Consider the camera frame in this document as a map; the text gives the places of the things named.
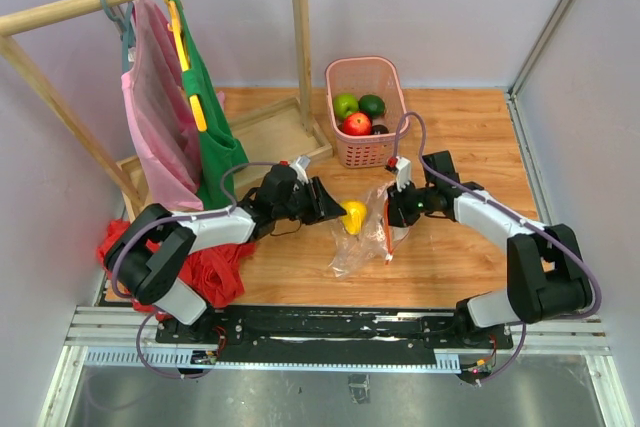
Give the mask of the light green fake apple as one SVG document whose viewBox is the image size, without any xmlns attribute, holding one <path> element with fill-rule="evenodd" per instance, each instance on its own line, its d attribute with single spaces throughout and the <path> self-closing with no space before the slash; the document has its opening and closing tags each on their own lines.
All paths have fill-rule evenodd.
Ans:
<svg viewBox="0 0 640 427">
<path fill-rule="evenodd" d="M 333 112 L 338 121 L 343 121 L 359 111 L 359 101 L 351 93 L 338 94 L 333 98 Z"/>
</svg>

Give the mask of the clear zip top bag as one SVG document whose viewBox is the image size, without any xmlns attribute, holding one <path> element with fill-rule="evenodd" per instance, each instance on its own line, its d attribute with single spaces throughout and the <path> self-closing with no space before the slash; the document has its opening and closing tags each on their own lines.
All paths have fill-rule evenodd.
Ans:
<svg viewBox="0 0 640 427">
<path fill-rule="evenodd" d="M 329 264 L 337 278 L 345 278 L 370 261 L 391 262 L 395 250 L 409 234 L 409 228 L 391 227 L 387 220 L 387 188 L 382 185 L 369 190 L 358 199 L 367 205 L 368 215 L 359 235 L 349 235 L 340 218 L 330 222 L 335 241 L 335 255 Z"/>
</svg>

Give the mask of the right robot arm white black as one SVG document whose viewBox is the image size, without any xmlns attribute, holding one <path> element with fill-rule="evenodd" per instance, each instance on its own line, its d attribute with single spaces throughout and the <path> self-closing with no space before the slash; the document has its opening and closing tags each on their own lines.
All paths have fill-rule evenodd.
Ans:
<svg viewBox="0 0 640 427">
<path fill-rule="evenodd" d="M 425 155 L 421 162 L 425 185 L 418 188 L 409 159 L 388 159 L 385 167 L 395 176 L 387 189 L 389 225 L 408 228 L 440 213 L 480 233 L 506 256 L 504 289 L 457 303 L 452 325 L 460 344 L 477 346 L 494 327 L 578 317 L 597 305 L 599 295 L 572 228 L 523 217 L 481 185 L 461 182 L 447 151 Z"/>
</svg>

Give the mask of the dark green fake vegetable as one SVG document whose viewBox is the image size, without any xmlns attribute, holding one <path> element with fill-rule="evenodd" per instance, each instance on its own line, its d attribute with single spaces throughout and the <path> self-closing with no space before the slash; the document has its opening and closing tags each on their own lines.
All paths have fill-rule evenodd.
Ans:
<svg viewBox="0 0 640 427">
<path fill-rule="evenodd" d="M 363 95 L 359 99 L 358 105 L 359 111 L 367 115 L 370 119 L 381 118 L 386 112 L 385 102 L 377 95 Z"/>
</svg>

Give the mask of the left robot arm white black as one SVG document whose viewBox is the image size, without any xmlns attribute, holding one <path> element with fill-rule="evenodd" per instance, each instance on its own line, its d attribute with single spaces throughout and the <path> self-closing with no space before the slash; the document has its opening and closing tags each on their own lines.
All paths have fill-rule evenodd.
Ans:
<svg viewBox="0 0 640 427">
<path fill-rule="evenodd" d="M 314 225 L 346 215 L 321 180 L 307 175 L 308 164 L 306 156 L 270 164 L 258 187 L 222 209 L 171 212 L 151 204 L 114 242 L 103 265 L 134 300 L 172 316 L 190 341 L 203 342 L 213 333 L 214 318 L 205 299 L 179 278 L 189 255 L 260 240 L 280 220 Z"/>
</svg>

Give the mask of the red fake tomato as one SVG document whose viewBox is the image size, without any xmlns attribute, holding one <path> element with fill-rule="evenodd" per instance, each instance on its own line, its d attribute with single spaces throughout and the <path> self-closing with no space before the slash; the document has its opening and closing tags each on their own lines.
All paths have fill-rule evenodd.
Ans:
<svg viewBox="0 0 640 427">
<path fill-rule="evenodd" d="M 365 113 L 355 112 L 344 119 L 341 131 L 349 136 L 368 136 L 372 132 L 371 119 Z"/>
</svg>

